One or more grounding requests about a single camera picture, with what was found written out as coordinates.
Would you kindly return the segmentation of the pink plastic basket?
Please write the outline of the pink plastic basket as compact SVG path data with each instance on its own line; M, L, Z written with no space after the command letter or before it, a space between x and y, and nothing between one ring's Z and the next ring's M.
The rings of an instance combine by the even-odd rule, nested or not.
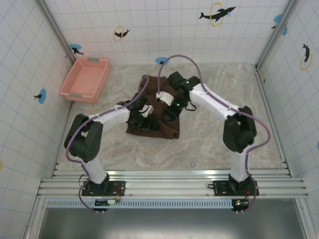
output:
M59 93L69 101L97 103L110 73L103 58L77 58Z

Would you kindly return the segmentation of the blue circle seal sticker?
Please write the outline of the blue circle seal sticker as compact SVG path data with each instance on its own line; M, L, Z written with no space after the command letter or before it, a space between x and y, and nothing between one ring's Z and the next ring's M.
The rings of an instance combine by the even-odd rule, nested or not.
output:
M40 90L40 92L37 95L33 97L34 97L34 100L37 100L40 104L43 104L46 100L46 96L47 96L46 90L43 88Z

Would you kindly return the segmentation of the brown long pants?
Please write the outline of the brown long pants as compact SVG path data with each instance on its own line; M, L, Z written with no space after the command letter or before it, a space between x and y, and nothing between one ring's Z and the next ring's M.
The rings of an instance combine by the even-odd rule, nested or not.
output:
M178 139L179 138L179 118L170 122L163 122L163 112L168 107L165 103L156 101L156 93L160 90L175 96L176 93L167 82L166 77L161 77L158 81L157 77L149 76L149 83L143 91L142 95L146 96L150 104L154 107L152 115L159 122L159 131L135 130L135 124L128 123L126 133L136 136L163 138L163 139Z

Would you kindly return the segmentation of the aluminium corner post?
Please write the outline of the aluminium corner post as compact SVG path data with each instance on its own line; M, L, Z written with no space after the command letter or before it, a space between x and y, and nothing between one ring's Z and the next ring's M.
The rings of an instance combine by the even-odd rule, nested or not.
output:
M275 30L272 33L269 41L267 42L261 57L259 58L257 64L255 65L255 69L259 72L263 66L265 65L267 59L270 56L270 53L274 49L275 45L277 44L280 36L282 35L283 31L287 27L288 21L290 20L292 14L294 13L296 7L298 6L301 0L289 0L288 4L282 13L282 17L279 22L275 26Z
M73 65L76 61L74 53L71 51L69 44L67 43L65 37L63 36L62 31L60 30L58 24L56 23L52 13L50 12L45 0L34 0L35 4L39 8L42 16L46 20L49 25L53 35L56 37L59 45L64 51L66 59L69 61L71 65Z

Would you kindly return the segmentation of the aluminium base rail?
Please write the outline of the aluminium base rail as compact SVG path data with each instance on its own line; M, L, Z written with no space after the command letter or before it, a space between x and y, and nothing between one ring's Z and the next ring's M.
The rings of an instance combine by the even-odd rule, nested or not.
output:
M126 182L124 199L204 199L212 198L207 185L214 180L226 180L228 170L119 170L109 171L110 179ZM307 198L304 180L294 178L288 169L253 169L259 199ZM78 195L80 171L54 172L50 179L43 179L38 196L74 198Z

